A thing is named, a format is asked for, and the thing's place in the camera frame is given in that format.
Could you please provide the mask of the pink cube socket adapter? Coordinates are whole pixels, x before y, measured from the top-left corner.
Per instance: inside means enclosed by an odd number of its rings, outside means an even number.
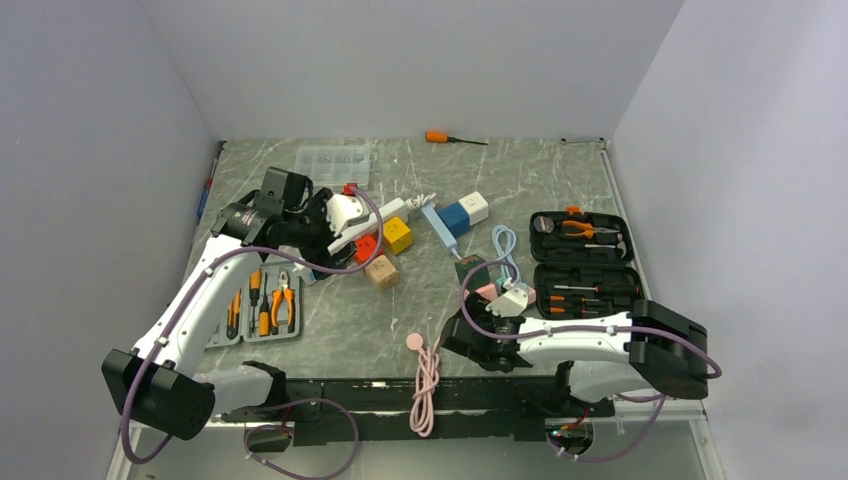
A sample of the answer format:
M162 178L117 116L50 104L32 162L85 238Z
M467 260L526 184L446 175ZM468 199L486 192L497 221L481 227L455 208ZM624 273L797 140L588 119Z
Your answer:
M475 292L488 301L494 301L499 296L498 287L494 283L489 283L485 286L479 287L475 290Z

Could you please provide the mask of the red cube socket adapter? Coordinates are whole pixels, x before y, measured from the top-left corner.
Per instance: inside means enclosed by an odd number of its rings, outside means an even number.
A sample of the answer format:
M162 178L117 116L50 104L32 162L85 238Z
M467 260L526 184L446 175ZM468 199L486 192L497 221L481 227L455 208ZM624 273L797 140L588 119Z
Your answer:
M357 265L366 265L384 254L382 244L372 234L365 234L355 240L353 259Z

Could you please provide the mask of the beige cube socket adapter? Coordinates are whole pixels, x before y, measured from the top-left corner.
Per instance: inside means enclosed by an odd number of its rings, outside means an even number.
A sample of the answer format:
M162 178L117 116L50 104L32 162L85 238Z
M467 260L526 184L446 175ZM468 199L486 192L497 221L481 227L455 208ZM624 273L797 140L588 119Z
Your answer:
M397 284L400 277L399 271L385 255L380 255L371 261L364 268L364 272L369 281L380 292L392 288Z

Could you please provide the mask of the white power strip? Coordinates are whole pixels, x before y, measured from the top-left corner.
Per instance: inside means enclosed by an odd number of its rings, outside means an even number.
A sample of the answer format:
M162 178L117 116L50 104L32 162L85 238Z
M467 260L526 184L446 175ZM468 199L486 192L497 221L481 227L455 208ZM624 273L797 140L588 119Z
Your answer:
M395 198L383 205L380 209L380 217L383 222L387 222L392 218L399 218L400 220L407 222L408 214L410 211L410 207L406 200L401 198ZM348 225L344 229L341 230L340 236L336 238L328 247L328 251L331 255L338 256L341 253L345 253L351 250L352 247L355 246L355 241L360 237L370 234L373 237L376 237L377 234L377 218L371 213L368 218L360 222L356 225ZM305 266L295 266L291 270L292 278L297 278L304 282L306 285L314 284L318 278L318 273L312 269L309 269Z

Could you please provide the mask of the yellow cube socket adapter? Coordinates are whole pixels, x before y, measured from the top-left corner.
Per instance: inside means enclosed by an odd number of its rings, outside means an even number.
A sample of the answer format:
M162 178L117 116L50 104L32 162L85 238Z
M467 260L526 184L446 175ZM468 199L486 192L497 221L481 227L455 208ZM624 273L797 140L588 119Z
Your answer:
M401 218L392 217L383 224L383 244L393 255L399 255L413 243L413 233Z

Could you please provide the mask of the light blue power strip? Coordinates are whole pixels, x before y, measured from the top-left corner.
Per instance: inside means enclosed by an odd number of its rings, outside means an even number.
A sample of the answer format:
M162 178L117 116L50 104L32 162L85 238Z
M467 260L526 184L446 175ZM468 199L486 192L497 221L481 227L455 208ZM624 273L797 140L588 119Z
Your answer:
M420 208L425 220L430 225L442 245L456 258L461 259L458 252L458 243L454 235L437 214L432 203L427 203Z

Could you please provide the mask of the blue cube socket adapter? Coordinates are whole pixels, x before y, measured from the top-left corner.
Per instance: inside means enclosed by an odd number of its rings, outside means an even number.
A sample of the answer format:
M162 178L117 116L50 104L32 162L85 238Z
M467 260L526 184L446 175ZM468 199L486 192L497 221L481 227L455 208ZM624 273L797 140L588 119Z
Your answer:
M438 210L437 215L454 238L459 238L471 230L470 216L459 202Z

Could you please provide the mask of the white cube socket adapter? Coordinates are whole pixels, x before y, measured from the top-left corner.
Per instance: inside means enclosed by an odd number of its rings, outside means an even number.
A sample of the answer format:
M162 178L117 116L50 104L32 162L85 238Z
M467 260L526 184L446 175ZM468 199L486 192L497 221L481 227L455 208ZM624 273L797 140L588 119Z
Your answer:
M460 198L458 204L467 214L470 226L475 226L489 217L489 203L479 191Z

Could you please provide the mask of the pink power strip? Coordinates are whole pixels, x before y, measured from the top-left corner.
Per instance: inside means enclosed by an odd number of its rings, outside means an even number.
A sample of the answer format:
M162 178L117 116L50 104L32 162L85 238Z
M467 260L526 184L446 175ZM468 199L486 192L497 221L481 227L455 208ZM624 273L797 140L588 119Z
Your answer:
M536 301L536 291L524 282L504 284L489 283L476 290L465 290L463 301L475 293L488 302L494 302L498 307L511 309L526 309Z

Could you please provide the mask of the dark green cube adapter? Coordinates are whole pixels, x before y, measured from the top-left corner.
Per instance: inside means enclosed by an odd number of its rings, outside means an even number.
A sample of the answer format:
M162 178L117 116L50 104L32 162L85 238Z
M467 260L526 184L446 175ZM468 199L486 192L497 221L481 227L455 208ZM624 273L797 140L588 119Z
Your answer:
M491 283L490 274L487 268L481 268L471 274L478 265L485 263L486 260L479 255L472 254L464 257L454 263L457 280L460 284L467 282L468 289L476 290L480 287Z

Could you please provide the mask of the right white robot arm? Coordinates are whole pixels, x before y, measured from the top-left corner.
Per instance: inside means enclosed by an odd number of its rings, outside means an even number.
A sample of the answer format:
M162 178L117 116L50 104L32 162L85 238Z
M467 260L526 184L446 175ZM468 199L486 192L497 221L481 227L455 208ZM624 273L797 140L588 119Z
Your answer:
M566 378L550 391L564 415L643 389L703 400L709 381L722 374L708 354L707 329L651 300L612 315L556 321L502 312L471 294L446 321L440 346L486 371L565 367Z

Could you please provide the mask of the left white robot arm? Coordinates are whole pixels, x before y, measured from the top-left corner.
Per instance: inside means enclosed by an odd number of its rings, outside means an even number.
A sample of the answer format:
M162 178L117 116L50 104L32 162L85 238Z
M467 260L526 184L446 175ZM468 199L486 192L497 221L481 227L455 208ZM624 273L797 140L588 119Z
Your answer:
M101 371L121 415L189 440L214 415L250 408L272 420L287 406L285 373L257 361L209 377L197 374L224 310L268 256L299 250L309 268L334 273L336 233L327 220L333 193L304 175L269 168L259 189L224 207L194 271L155 325L127 352L111 350Z

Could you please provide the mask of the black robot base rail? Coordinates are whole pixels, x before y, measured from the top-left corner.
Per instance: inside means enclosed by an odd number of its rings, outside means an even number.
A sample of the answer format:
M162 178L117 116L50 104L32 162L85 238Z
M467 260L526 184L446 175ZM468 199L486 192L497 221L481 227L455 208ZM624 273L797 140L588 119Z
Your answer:
M290 379L273 411L240 408L227 423L292 426L297 446L330 442L511 438L542 441L563 420L610 418L611 400L586 403L569 396L555 376L448 377L415 398L411 378Z

